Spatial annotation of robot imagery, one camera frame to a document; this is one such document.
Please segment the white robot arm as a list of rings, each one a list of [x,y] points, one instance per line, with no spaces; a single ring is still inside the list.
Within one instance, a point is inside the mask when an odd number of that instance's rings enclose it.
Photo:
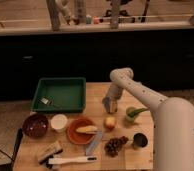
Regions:
[[[133,70],[110,73],[107,96],[121,98],[126,90],[151,112],[154,121],[153,170],[194,171],[194,105],[179,97],[167,97],[133,80]]]

